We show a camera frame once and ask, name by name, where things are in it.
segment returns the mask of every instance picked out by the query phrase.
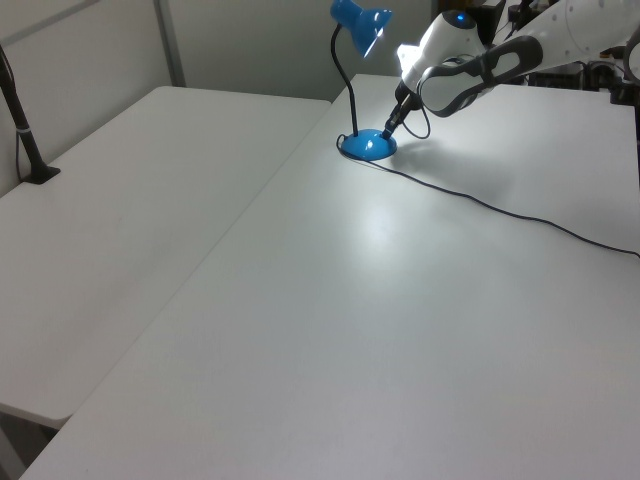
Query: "black cable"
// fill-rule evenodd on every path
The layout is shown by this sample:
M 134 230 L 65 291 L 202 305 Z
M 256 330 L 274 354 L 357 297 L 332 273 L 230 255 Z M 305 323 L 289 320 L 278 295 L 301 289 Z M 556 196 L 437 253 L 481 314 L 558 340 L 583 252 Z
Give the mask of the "black cable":
M 13 76 L 13 69 L 11 68 L 11 64 L 9 63 L 9 59 L 7 58 L 7 54 L 4 53 L 2 49 L 2 45 L 0 45 L 0 56 L 2 57 L 2 62 L 5 64 L 7 71 L 9 72 L 9 76 L 11 77 L 11 83 L 13 84 L 13 88 L 16 88 L 16 79 Z
M 338 38 L 338 34 L 342 30 L 342 25 L 338 24 L 335 31 L 333 32 L 333 36 L 331 37 L 331 58 L 333 58 L 333 63 L 336 65 L 338 72 L 342 76 L 344 83 L 347 84 L 347 89 L 349 90 L 349 104 L 351 105 L 351 124 L 353 126 L 353 136 L 358 136 L 358 115 L 356 114 L 356 95 L 353 92 L 353 86 L 351 85 L 351 81 L 347 74 L 345 73 L 342 65 L 338 61 L 338 55 L 336 54 L 336 39 Z
M 22 175 L 20 175 L 20 134 L 16 132 L 16 173 L 18 181 L 22 183 Z
M 475 202 L 475 203 L 477 203 L 479 205 L 482 205 L 483 207 L 486 207 L 489 210 L 493 210 L 494 212 L 501 213 L 501 214 L 506 215 L 508 217 L 513 217 L 513 218 L 517 218 L 519 220 L 526 220 L 526 221 L 530 221 L 530 222 L 537 222 L 537 223 L 542 223 L 542 224 L 545 224 L 545 225 L 549 225 L 549 226 L 551 226 L 553 228 L 556 228 L 556 229 L 558 229 L 558 230 L 560 230 L 560 231 L 562 231 L 564 233 L 567 233 L 567 234 L 571 235 L 572 237 L 577 238 L 578 240 L 581 240 L 581 241 L 583 241 L 585 243 L 588 243 L 590 245 L 594 245 L 596 247 L 604 248 L 605 250 L 611 250 L 611 251 L 618 252 L 618 253 L 625 253 L 625 254 L 628 254 L 628 255 L 634 255 L 634 256 L 638 257 L 638 259 L 640 259 L 640 253 L 638 253 L 638 252 L 634 252 L 632 250 L 623 250 L 621 248 L 615 248 L 615 247 L 611 247 L 609 245 L 604 245 L 602 243 L 595 242 L 593 240 L 589 240 L 588 238 L 582 237 L 582 236 L 578 235 L 577 233 L 574 233 L 571 230 L 568 230 L 568 229 L 566 229 L 564 227 L 561 227 L 560 225 L 558 225 L 556 223 L 553 223 L 553 222 L 551 222 L 549 220 L 544 220 L 542 218 L 529 217 L 529 216 L 525 216 L 525 215 L 519 215 L 517 213 L 512 213 L 512 212 L 509 212 L 507 210 L 503 210 L 501 208 L 494 207 L 493 205 L 489 205 L 488 203 L 485 203 L 482 200 L 479 200 L 476 197 L 473 197 L 473 196 L 468 195 L 466 193 L 460 193 L 460 192 L 455 192 L 453 190 L 447 190 L 446 188 L 438 187 L 437 185 L 433 185 L 431 183 L 423 182 L 422 180 L 419 180 L 419 179 L 417 179 L 415 177 L 412 177 L 411 175 L 408 175 L 408 174 L 406 174 L 404 172 L 400 172 L 398 170 L 393 170 L 391 168 L 384 167 L 384 166 L 382 166 L 380 164 L 377 164 L 377 163 L 376 164 L 372 164 L 371 162 L 368 162 L 366 160 L 358 160 L 358 159 L 347 157 L 346 155 L 344 155 L 342 153 L 342 150 L 340 149 L 340 145 L 339 145 L 340 144 L 340 138 L 341 137 L 338 137 L 338 139 L 336 140 L 336 147 L 338 148 L 338 151 L 342 154 L 343 157 L 345 157 L 348 160 L 351 160 L 353 162 L 357 162 L 359 165 L 365 165 L 366 164 L 368 166 L 374 166 L 374 168 L 377 168 L 378 170 L 382 170 L 384 172 L 392 173 L 394 175 L 398 175 L 400 177 L 406 178 L 407 180 L 411 180 L 412 182 L 415 182 L 415 183 L 417 183 L 419 185 L 422 185 L 423 187 L 432 188 L 432 189 L 437 190 L 439 192 L 446 193 L 448 195 L 453 195 L 455 197 L 466 198 L 467 200 L 471 200 L 472 202 Z
M 429 138 L 431 136 L 431 122 L 429 121 L 429 116 L 427 115 L 427 110 L 424 107 L 424 102 L 422 102 L 422 114 L 424 115 L 424 119 L 427 121 L 427 134 L 423 137 L 416 135 L 409 127 L 407 127 L 407 124 L 405 122 L 402 122 L 402 126 L 404 127 L 404 129 L 409 133 L 409 135 L 411 135 L 412 137 L 417 138 L 418 140 L 426 140 L 427 138 Z
M 496 33 L 493 35 L 494 38 L 497 34 L 499 34 L 502 30 L 504 30 L 505 28 L 507 28 L 507 26 L 510 24 L 511 22 L 509 20 L 507 20 L 507 23 L 505 23 L 502 27 L 500 27 L 499 30 L 496 30 Z
M 618 70 L 620 70 L 623 74 L 626 74 L 626 72 L 624 71 L 624 68 L 622 68 L 620 65 L 616 65 L 613 62 L 603 62 L 603 61 L 595 61 L 595 62 L 589 62 L 590 65 L 609 65 L 610 67 L 615 67 Z

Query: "white table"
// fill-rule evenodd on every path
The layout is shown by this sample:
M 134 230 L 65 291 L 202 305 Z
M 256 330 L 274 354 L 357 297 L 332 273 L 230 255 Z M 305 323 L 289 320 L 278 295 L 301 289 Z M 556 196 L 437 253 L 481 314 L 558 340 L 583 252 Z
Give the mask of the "white table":
M 0 200 L 0 411 L 60 427 L 328 102 L 159 88 Z
M 356 77 L 363 128 L 395 85 Z M 348 111 L 343 94 L 24 480 L 635 478 L 640 262 L 343 159 Z M 397 167 L 640 248 L 631 109 L 500 87 L 433 123 L 398 132 Z

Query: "power cord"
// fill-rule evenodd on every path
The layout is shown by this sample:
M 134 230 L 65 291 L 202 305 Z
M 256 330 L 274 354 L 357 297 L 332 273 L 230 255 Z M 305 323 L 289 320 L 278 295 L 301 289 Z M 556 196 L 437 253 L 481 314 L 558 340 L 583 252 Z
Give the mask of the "power cord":
M 400 177 L 406 178 L 407 180 L 411 180 L 412 182 L 415 182 L 418 185 L 422 185 L 423 187 L 432 188 L 432 189 L 437 190 L 439 192 L 446 193 L 448 195 L 453 195 L 455 197 L 466 198 L 467 200 L 471 200 L 472 202 L 475 202 L 475 203 L 477 203 L 479 205 L 482 205 L 483 207 L 486 207 L 489 210 L 493 210 L 494 212 L 501 213 L 501 214 L 506 215 L 508 217 L 513 217 L 513 218 L 517 218 L 519 220 L 526 220 L 526 221 L 530 221 L 530 222 L 537 222 L 537 223 L 542 223 L 542 224 L 545 224 L 545 225 L 549 225 L 549 226 L 551 226 L 553 228 L 556 228 L 556 229 L 558 229 L 558 230 L 560 230 L 560 231 L 562 231 L 564 233 L 567 233 L 567 234 L 571 235 L 572 237 L 577 238 L 578 240 L 581 240 L 581 241 L 583 241 L 585 243 L 588 243 L 590 245 L 594 245 L 596 247 L 604 248 L 605 250 L 611 250 L 611 251 L 618 252 L 618 253 L 634 255 L 634 256 L 638 257 L 638 259 L 640 259 L 640 253 L 638 253 L 638 252 L 634 252 L 632 250 L 623 250 L 621 248 L 611 247 L 611 246 L 605 245 L 603 243 L 598 243 L 598 242 L 595 242 L 593 240 L 589 240 L 588 238 L 585 238 L 585 237 L 583 237 L 581 235 L 578 235 L 577 233 L 574 233 L 571 230 L 568 230 L 568 229 L 566 229 L 566 228 L 564 228 L 564 227 L 562 227 L 562 226 L 560 226 L 560 225 L 558 225 L 556 223 L 553 223 L 553 222 L 551 222 L 549 220 L 544 220 L 542 218 L 529 217 L 529 216 L 526 216 L 526 215 L 519 215 L 517 213 L 512 213 L 512 212 L 509 212 L 507 210 L 503 210 L 501 208 L 494 207 L 493 205 L 489 205 L 488 203 L 485 203 L 482 200 L 479 200 L 476 197 L 473 197 L 473 196 L 468 195 L 466 193 L 460 193 L 460 192 L 456 192 L 456 191 L 453 191 L 453 190 L 448 190 L 446 188 L 442 188 L 442 187 L 439 187 L 437 185 L 433 185 L 431 183 L 423 182 L 422 180 L 419 180 L 419 179 L 417 179 L 415 177 L 412 177 L 411 175 L 406 174 L 404 172 L 401 172 L 399 170 L 394 170 L 394 169 L 391 169 L 391 168 L 387 168 L 387 167 L 385 167 L 383 165 L 380 165 L 380 164 L 377 164 L 377 163 L 374 164 L 374 163 L 371 163 L 371 162 L 366 161 L 366 160 L 358 160 L 358 159 L 350 158 L 350 157 L 346 156 L 342 152 L 342 149 L 340 148 L 340 140 L 341 139 L 344 140 L 345 138 L 346 138 L 346 136 L 344 134 L 338 136 L 338 138 L 336 139 L 336 148 L 338 149 L 338 151 L 340 152 L 340 154 L 343 157 L 345 157 L 347 160 L 351 160 L 352 162 L 357 163 L 358 165 L 364 165 L 364 166 L 368 166 L 368 167 L 371 167 L 371 168 L 376 168 L 376 169 L 378 169 L 380 171 L 387 172 L 387 173 L 392 173 L 394 175 L 398 175 Z
M 431 136 L 431 122 L 429 121 L 429 115 L 427 115 L 427 110 L 424 107 L 424 102 L 422 102 L 421 105 L 422 108 L 422 114 L 424 115 L 424 119 L 427 121 L 427 134 L 423 137 L 415 134 L 409 127 L 407 127 L 407 124 L 405 122 L 402 122 L 402 126 L 404 127 L 404 129 L 409 133 L 409 135 L 411 135 L 412 137 L 417 138 L 418 140 L 426 140 L 427 138 L 429 138 Z

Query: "lamp base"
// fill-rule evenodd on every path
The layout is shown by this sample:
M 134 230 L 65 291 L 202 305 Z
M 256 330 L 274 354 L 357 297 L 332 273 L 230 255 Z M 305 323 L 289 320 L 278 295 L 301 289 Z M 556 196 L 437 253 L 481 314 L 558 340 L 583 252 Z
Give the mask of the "lamp base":
M 357 137 L 349 135 L 340 146 L 340 151 L 349 158 L 372 162 L 390 157 L 398 150 L 395 139 L 382 138 L 380 130 L 360 130 Z

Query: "blue desk lamp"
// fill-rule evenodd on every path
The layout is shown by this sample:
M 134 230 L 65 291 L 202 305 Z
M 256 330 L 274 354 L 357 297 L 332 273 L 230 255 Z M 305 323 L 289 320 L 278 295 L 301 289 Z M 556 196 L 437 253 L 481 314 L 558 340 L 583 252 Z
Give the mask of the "blue desk lamp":
M 382 30 L 391 19 L 391 15 L 390 10 L 364 10 L 351 0 L 334 0 L 331 6 L 331 16 L 338 22 L 338 26 L 331 38 L 331 56 L 349 90 L 351 122 L 353 123 L 353 134 L 347 136 L 339 148 L 344 155 L 356 160 L 373 161 L 387 158 L 395 153 L 398 145 L 393 138 L 382 138 L 380 130 L 358 130 L 355 94 L 349 77 L 347 77 L 338 61 L 336 38 L 338 38 L 338 33 L 342 30 L 342 27 L 346 28 L 351 32 L 353 43 L 360 55 L 366 57 L 376 40 L 382 35 Z

